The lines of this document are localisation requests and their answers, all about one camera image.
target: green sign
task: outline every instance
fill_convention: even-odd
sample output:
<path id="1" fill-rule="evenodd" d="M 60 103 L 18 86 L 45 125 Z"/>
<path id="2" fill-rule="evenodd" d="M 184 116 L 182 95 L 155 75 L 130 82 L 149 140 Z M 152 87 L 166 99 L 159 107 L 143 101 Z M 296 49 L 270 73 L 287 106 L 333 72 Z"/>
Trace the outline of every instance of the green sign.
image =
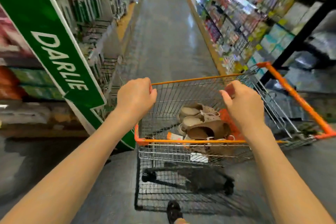
<path id="1" fill-rule="evenodd" d="M 106 99 L 56 0 L 0 0 L 0 5 L 60 93 L 75 105 L 75 114 L 84 116 L 96 130 L 103 121 L 93 109 L 106 104 Z M 117 145 L 125 150 L 134 147 L 134 137 L 129 134 Z"/>

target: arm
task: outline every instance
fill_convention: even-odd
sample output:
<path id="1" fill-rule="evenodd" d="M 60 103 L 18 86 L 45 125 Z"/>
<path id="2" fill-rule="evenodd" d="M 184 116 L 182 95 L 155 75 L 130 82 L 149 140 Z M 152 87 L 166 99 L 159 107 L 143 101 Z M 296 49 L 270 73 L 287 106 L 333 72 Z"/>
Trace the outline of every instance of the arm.
<path id="1" fill-rule="evenodd" d="M 229 114 L 253 151 L 276 222 L 334 224 L 264 123 L 264 107 L 260 96 L 238 81 L 233 81 L 221 93 Z"/>
<path id="2" fill-rule="evenodd" d="M 156 100 L 149 78 L 129 81 L 99 129 L 24 196 L 0 224 L 70 223 L 120 139 Z"/>

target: shopping cart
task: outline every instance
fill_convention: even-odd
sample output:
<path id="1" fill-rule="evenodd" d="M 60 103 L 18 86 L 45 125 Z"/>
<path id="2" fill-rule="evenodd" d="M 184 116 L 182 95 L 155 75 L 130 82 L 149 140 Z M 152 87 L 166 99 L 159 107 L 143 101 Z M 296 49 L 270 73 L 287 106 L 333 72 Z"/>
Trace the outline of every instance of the shopping cart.
<path id="1" fill-rule="evenodd" d="M 316 122 L 321 133 L 310 134 L 300 129 L 300 122 L 293 121 L 285 112 L 281 103 L 275 101 L 278 92 L 267 90 L 255 77 L 260 68 L 267 68 L 288 91 L 289 98 L 293 98 L 298 106 L 308 112 L 312 122 Z M 201 103 L 213 107 L 221 114 L 221 119 L 229 123 L 232 121 L 225 111 L 225 104 L 219 90 L 223 90 L 233 80 L 253 88 L 264 102 L 265 121 L 271 128 L 279 146 L 283 150 L 294 149 L 309 145 L 318 139 L 336 136 L 333 129 L 300 97 L 300 95 L 286 82 L 284 78 L 271 66 L 269 62 L 259 63 L 253 69 L 243 74 L 213 76 L 179 80 L 173 82 L 154 83 L 157 89 L 157 100 L 149 113 L 135 126 L 135 140 L 139 158 L 149 159 L 152 166 L 142 171 L 142 181 L 155 181 L 156 172 L 177 171 L 189 166 L 191 168 L 213 167 L 226 178 L 224 191 L 226 195 L 233 193 L 233 178 L 225 175 L 220 169 L 229 165 L 253 159 L 253 154 L 240 134 L 235 131 L 223 140 L 181 140 L 178 133 L 177 115 L 181 107 L 186 104 Z M 156 167 L 156 161 L 165 162 L 164 167 Z"/>

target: shiny floor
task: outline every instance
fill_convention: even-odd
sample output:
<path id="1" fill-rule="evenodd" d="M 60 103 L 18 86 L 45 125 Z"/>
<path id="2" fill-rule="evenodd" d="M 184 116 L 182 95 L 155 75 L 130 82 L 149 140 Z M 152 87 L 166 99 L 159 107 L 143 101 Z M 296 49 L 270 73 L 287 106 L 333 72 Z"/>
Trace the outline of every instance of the shiny floor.
<path id="1" fill-rule="evenodd" d="M 143 0 L 139 20 L 124 59 L 127 79 L 149 77 L 152 82 L 216 75 L 204 40 L 185 0 Z M 22 141 L 0 139 L 0 218 L 40 179 L 82 141 Z M 315 195 L 336 218 L 336 140 L 292 151 L 288 158 Z M 165 213 L 136 211 L 137 152 L 113 155 L 99 175 L 73 224 L 168 223 Z M 254 162 L 226 170 L 243 205 L 260 214 L 237 214 L 233 205 L 213 215 L 185 214 L 190 223 L 269 223 L 270 211 Z M 146 183 L 149 191 L 157 189 Z"/>

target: forearm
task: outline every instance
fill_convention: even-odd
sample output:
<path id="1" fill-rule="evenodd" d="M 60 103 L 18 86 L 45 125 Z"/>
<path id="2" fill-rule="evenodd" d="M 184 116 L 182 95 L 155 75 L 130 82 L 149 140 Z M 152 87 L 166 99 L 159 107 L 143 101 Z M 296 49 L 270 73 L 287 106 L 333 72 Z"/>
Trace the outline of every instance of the forearm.
<path id="1" fill-rule="evenodd" d="M 119 110 L 46 175 L 2 219 L 8 223 L 70 223 L 107 158 L 136 121 Z"/>
<path id="2" fill-rule="evenodd" d="M 334 223 L 283 154 L 268 127 L 257 127 L 244 134 L 250 142 L 255 142 L 251 143 L 251 149 L 278 224 Z"/>

